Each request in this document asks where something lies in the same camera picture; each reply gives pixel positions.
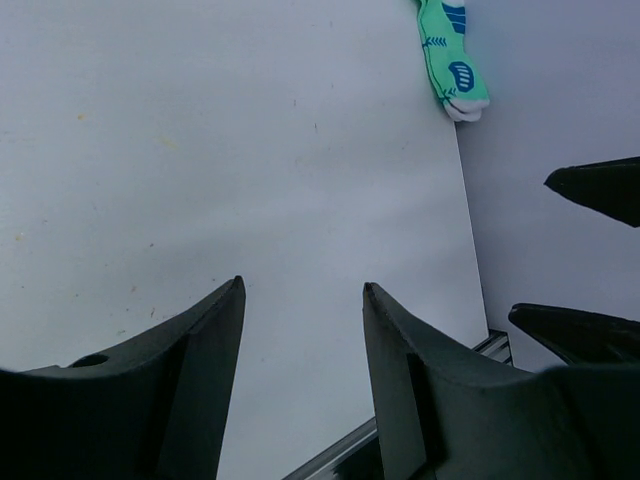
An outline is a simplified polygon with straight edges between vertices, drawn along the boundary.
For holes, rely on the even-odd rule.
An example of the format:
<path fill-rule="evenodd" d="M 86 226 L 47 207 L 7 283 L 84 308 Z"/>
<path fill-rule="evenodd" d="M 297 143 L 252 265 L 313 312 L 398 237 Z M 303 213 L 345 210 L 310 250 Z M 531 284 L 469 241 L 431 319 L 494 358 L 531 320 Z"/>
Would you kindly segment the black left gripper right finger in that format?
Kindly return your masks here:
<path fill-rule="evenodd" d="M 363 291 L 375 328 L 417 342 L 438 431 L 422 426 L 432 479 L 635 479 L 639 362 L 530 373 L 489 359 L 407 311 L 379 285 Z"/>

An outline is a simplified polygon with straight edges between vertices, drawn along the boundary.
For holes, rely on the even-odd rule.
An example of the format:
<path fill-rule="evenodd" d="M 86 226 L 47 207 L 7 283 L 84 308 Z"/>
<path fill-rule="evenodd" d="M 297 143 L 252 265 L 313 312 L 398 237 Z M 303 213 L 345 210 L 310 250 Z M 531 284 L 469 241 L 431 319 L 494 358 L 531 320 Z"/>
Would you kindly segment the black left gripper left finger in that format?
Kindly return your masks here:
<path fill-rule="evenodd" d="M 241 277 L 69 366 L 1 374 L 5 479 L 213 479 L 245 313 Z"/>

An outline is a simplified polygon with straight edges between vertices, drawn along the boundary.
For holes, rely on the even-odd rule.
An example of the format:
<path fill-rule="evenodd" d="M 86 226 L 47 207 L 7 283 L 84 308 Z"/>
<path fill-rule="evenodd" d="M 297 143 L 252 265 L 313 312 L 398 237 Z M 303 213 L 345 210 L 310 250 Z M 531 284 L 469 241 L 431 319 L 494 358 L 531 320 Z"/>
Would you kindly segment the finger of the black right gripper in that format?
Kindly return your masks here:
<path fill-rule="evenodd" d="M 577 205 L 639 227 L 639 157 L 560 168 L 544 185 Z"/>
<path fill-rule="evenodd" d="M 511 324 L 567 364 L 637 364 L 639 323 L 563 307 L 519 303 Z"/>

